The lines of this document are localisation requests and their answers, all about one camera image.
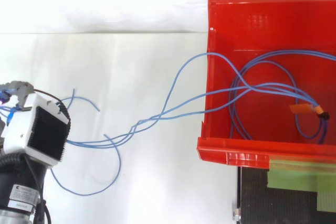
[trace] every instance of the orange tape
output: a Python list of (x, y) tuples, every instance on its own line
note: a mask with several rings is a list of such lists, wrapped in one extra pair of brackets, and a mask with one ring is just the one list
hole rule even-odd
[(293, 114), (304, 114), (314, 112), (315, 109), (311, 104), (293, 104), (289, 106)]
[(315, 112), (318, 113), (319, 115), (322, 114), (322, 113), (324, 112), (320, 105), (314, 107), (314, 110), (315, 110)]

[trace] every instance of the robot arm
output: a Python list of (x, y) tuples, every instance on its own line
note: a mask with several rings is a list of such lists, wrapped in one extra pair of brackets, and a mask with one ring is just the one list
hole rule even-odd
[(41, 97), (27, 82), (0, 85), (0, 104), (12, 95), (18, 103), (7, 123), (0, 120), (0, 223), (31, 224), (35, 211), (34, 224), (43, 224), (45, 173), (62, 159), (70, 117), (63, 103)]

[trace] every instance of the gray cylinder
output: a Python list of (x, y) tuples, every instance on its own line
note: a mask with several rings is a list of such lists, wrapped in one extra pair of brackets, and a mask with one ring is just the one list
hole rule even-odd
[(7, 210), (0, 210), (1, 224), (32, 224), (29, 216)]

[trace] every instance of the white table surface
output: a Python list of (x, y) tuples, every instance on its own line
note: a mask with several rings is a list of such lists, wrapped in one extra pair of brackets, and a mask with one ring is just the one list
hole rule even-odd
[[(0, 35), (1, 83), (23, 80), (60, 98), (76, 95), (69, 139), (102, 140), (162, 110), (173, 79), (190, 57), (205, 52), (207, 34)], [(185, 68), (168, 108), (205, 92), (206, 57)], [(172, 115), (203, 110), (205, 99)], [(234, 223), (236, 168), (201, 161), (196, 151), (203, 115), (161, 121), (119, 148), (121, 174), (105, 192), (80, 197), (61, 189), (48, 172), (45, 198), (52, 222)], [(79, 193), (102, 189), (118, 170), (115, 150), (67, 144), (54, 168)]]

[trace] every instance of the screw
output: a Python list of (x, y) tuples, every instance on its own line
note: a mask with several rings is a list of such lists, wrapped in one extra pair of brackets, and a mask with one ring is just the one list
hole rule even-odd
[(232, 219), (234, 221), (240, 221), (240, 208), (236, 208), (235, 211), (233, 212), (233, 217)]

